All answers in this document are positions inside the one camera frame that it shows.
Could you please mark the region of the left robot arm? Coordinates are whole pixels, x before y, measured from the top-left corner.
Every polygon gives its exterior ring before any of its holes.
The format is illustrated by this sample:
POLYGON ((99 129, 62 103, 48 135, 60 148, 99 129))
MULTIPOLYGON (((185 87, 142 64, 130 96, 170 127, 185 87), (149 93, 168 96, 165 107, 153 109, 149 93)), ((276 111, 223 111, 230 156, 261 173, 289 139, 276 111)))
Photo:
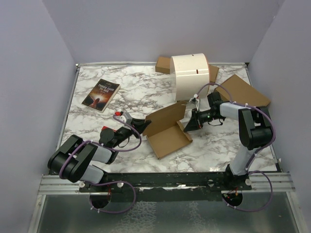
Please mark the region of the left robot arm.
POLYGON ((91 161, 111 164, 118 153, 136 150, 142 143, 142 133, 152 123, 151 120, 130 116, 125 117, 125 121, 116 115, 113 118, 123 126, 117 130, 104 126, 98 142, 71 135, 51 156, 48 169, 61 179, 72 183, 84 181, 98 192, 105 190, 107 179, 103 177, 104 171, 91 165, 91 161))

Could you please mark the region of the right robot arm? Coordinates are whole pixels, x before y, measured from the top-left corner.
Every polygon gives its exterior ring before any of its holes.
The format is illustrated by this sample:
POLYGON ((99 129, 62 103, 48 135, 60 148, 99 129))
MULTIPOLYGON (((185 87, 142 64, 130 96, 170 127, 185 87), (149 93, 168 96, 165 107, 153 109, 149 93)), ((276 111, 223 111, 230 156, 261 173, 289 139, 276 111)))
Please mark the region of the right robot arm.
POLYGON ((210 109, 192 109, 184 132, 202 129, 205 123, 209 124, 213 120, 219 120, 220 125, 226 118, 238 121, 241 146, 233 162, 226 167, 222 180, 227 189, 234 190, 247 179, 249 168, 259 151, 273 139, 270 115, 266 107, 253 109, 223 101, 218 92, 209 94, 207 100, 210 109))

